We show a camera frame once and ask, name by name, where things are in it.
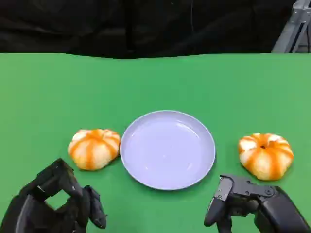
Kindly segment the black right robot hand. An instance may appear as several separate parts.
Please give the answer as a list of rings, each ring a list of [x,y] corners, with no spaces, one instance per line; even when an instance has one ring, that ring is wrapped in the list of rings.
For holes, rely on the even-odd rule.
[[[232,216],[254,214],[261,233],[309,233],[311,228],[287,193],[279,186],[258,185],[246,177],[220,175],[219,185],[208,206],[204,225],[216,224],[229,233]]]

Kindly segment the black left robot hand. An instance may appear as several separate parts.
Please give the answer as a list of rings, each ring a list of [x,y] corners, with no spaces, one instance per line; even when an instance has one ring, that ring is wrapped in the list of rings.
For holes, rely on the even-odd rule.
[[[14,196],[5,212],[2,233],[85,233],[88,222],[106,228],[100,194],[81,187],[73,169],[58,159]]]

